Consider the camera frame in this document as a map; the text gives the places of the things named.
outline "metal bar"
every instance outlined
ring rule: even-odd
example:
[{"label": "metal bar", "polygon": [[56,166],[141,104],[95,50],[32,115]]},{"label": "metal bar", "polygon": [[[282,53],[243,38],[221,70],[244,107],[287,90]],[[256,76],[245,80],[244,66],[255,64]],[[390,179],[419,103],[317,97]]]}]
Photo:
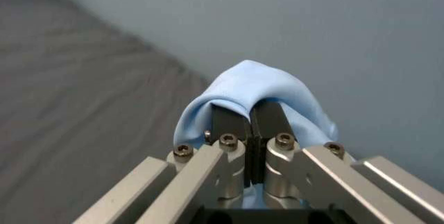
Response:
[{"label": "metal bar", "polygon": [[175,174],[167,162],[148,157],[74,223],[135,222]]},{"label": "metal bar", "polygon": [[203,145],[137,223],[189,223],[199,208],[216,206],[229,178],[227,155]]},{"label": "metal bar", "polygon": [[276,169],[313,207],[343,209],[358,223],[423,223],[325,147],[275,155]]},{"label": "metal bar", "polygon": [[444,195],[396,164],[377,156],[352,168],[426,223],[444,223]]}]

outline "screw head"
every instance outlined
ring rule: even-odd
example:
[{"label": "screw head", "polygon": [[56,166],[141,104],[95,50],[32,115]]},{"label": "screw head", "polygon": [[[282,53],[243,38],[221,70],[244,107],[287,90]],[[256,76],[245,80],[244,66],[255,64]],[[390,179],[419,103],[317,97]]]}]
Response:
[{"label": "screw head", "polygon": [[180,163],[186,163],[193,157],[193,146],[188,143],[182,143],[174,146],[174,160]]},{"label": "screw head", "polygon": [[339,157],[340,159],[344,159],[345,149],[339,143],[327,142],[324,144],[324,147],[330,150],[330,152],[332,152],[335,156]]},{"label": "screw head", "polygon": [[219,147],[226,152],[235,151],[238,148],[238,137],[225,133],[219,137]]},{"label": "screw head", "polygon": [[275,140],[276,140],[276,146],[281,150],[294,149],[294,143],[296,142],[293,135],[288,133],[277,134]]},{"label": "screw head", "polygon": [[205,137],[205,142],[210,143],[211,142],[211,131],[206,130],[203,132],[203,136]]}]

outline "light blue fabric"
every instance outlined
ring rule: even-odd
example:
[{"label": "light blue fabric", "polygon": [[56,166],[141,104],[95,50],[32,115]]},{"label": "light blue fabric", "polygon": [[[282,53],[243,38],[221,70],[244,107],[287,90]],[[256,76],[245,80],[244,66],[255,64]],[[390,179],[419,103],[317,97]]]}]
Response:
[{"label": "light blue fabric", "polygon": [[250,119],[251,108],[261,99],[280,102],[302,148],[337,141],[336,125],[304,83],[279,69],[245,60],[219,75],[185,108],[174,144],[203,143],[203,132],[211,126],[211,104]]}]

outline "gray carpet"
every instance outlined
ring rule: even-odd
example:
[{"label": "gray carpet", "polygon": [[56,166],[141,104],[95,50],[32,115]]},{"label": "gray carpet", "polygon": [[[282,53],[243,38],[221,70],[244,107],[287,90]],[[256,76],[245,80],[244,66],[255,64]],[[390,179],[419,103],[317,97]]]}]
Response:
[{"label": "gray carpet", "polygon": [[73,221],[206,82],[63,0],[0,0],[0,222]]}]

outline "gray wall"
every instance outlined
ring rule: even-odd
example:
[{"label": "gray wall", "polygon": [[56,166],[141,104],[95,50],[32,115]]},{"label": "gray wall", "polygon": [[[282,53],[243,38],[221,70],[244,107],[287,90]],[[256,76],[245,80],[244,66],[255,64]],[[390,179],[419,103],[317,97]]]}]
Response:
[{"label": "gray wall", "polygon": [[74,0],[214,78],[243,59],[304,81],[356,157],[444,191],[444,0]]}]

